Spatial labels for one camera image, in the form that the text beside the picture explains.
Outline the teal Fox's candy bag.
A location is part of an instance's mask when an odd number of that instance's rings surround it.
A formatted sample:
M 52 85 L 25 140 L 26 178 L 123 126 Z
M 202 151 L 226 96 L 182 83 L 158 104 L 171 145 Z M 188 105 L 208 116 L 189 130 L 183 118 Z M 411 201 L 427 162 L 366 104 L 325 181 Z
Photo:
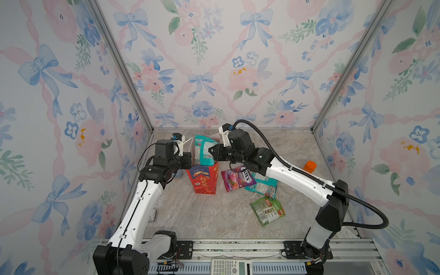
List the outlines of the teal Fox's candy bag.
M 215 160 L 209 149 L 218 142 L 203 135 L 196 135 L 194 138 L 194 165 L 214 166 Z

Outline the red paper gift bag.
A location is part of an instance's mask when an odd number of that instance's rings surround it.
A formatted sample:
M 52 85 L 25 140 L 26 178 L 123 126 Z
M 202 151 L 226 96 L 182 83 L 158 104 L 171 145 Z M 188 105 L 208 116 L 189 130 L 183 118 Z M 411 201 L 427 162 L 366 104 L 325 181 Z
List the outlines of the red paper gift bag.
M 190 144 L 190 152 L 192 155 L 192 168 L 186 170 L 186 172 L 189 176 L 189 180 L 196 194 L 215 195 L 218 181 L 219 165 L 217 162 L 215 162 L 214 166 L 194 165 L 194 138 Z

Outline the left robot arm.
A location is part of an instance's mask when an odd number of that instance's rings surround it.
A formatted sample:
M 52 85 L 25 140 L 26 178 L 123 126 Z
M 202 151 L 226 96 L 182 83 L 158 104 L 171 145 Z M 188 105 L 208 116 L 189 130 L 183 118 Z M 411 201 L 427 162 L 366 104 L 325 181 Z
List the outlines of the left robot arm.
M 143 235 L 149 218 L 167 184 L 179 170 L 191 168 L 191 153 L 183 147 L 179 133 L 154 143 L 155 152 L 139 172 L 139 182 L 130 206 L 108 244 L 99 245 L 93 262 L 99 275 L 146 275 L 158 259 L 174 259 L 177 238 L 172 231 L 159 230 L 147 242 Z

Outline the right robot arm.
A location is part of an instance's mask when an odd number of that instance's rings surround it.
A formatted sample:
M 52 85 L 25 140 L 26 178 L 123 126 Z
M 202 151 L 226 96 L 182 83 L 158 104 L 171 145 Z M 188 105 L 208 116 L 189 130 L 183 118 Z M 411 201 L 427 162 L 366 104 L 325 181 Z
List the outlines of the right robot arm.
M 240 163 L 253 173 L 281 181 L 320 207 L 300 250 L 309 259 L 323 258 L 330 239 L 343 227 L 348 209 L 346 183 L 317 178 L 289 164 L 269 146 L 256 147 L 246 131 L 234 129 L 230 124 L 218 131 L 221 143 L 209 148 L 214 160 Z

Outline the light green snack bag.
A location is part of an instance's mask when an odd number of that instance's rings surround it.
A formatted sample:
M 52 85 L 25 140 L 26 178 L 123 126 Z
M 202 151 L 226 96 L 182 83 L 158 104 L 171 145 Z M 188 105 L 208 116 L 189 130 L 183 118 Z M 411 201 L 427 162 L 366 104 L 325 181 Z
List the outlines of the light green snack bag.
M 262 226 L 267 226 L 285 216 L 285 211 L 277 199 L 263 197 L 250 203 L 250 206 Z

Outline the small square clock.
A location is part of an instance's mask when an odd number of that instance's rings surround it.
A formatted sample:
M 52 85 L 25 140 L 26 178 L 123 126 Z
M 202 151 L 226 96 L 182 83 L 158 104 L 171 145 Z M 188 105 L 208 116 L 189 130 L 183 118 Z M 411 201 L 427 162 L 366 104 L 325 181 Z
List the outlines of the small square clock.
M 151 213 L 150 213 L 150 216 L 149 216 L 149 218 L 148 218 L 148 221 L 149 221 L 149 222 L 154 222 L 154 221 L 155 221 L 156 214 L 157 214 L 157 210 L 156 210 L 156 209 L 152 209 L 152 211 L 151 211 Z

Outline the orange plastic bottle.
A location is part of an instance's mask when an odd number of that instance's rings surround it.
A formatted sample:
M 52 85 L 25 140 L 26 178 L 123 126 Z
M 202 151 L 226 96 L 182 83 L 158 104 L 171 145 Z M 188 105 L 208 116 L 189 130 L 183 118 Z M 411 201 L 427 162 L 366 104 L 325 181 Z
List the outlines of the orange plastic bottle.
M 302 169 L 307 173 L 313 174 L 316 168 L 317 168 L 317 164 L 314 161 L 309 160 Z

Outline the grey calculator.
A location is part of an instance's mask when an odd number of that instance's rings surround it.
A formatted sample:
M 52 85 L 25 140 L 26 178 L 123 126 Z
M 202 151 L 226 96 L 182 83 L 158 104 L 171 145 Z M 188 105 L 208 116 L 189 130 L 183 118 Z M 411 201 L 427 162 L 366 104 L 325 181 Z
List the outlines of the grey calculator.
M 211 264 L 211 275 L 252 275 L 253 265 L 246 260 L 214 259 Z

